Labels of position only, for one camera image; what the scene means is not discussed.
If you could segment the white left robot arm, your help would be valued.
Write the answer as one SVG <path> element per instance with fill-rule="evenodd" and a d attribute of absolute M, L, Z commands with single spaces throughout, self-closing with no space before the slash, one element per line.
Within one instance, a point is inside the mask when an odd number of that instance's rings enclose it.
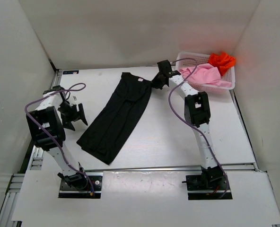
<path fill-rule="evenodd" d="M 88 178 L 64 142 L 65 129 L 75 131 L 74 122 L 82 121 L 85 125 L 88 122 L 83 104 L 67 93 L 68 90 L 61 86 L 44 91 L 35 110 L 28 111 L 30 105 L 25 107 L 26 119 L 34 145 L 47 152 L 61 168 L 58 176 L 67 184 L 83 189 L 87 186 Z"/>

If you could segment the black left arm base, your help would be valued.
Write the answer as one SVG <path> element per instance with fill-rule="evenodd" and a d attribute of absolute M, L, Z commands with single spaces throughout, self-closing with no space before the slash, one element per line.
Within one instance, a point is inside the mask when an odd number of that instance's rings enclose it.
<path fill-rule="evenodd" d="M 103 173 L 88 173 L 91 184 L 85 176 L 75 174 L 61 178 L 58 198 L 66 199 L 100 199 L 103 186 Z"/>

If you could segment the black t shirt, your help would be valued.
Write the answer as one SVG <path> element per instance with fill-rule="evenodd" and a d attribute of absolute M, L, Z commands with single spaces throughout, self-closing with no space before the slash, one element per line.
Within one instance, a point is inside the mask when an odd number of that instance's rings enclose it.
<path fill-rule="evenodd" d="M 123 72 L 106 106 L 77 144 L 103 163 L 111 164 L 141 119 L 151 91 L 151 81 Z"/>

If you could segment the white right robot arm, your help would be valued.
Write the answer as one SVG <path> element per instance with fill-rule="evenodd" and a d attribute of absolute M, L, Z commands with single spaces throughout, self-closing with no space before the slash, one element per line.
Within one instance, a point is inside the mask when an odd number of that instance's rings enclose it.
<path fill-rule="evenodd" d="M 201 156 L 203 174 L 201 184 L 206 189 L 212 189 L 218 184 L 218 177 L 222 177 L 224 172 L 212 150 L 208 95 L 206 92 L 199 92 L 187 82 L 197 66 L 186 78 L 179 71 L 173 70 L 168 60 L 158 62 L 157 66 L 158 73 L 152 80 L 152 86 L 162 89 L 166 85 L 171 89 L 168 95 L 169 106 L 176 117 L 193 130 Z M 181 117 L 173 107 L 171 96 L 174 92 L 184 101 L 184 117 Z"/>

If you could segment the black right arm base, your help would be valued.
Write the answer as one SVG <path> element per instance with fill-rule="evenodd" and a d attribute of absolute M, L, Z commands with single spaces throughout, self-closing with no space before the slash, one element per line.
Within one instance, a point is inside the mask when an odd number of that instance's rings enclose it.
<path fill-rule="evenodd" d="M 233 196 L 227 176 L 219 167 L 201 168 L 200 175 L 186 175 L 182 181 L 186 185 L 188 200 L 232 200 Z"/>

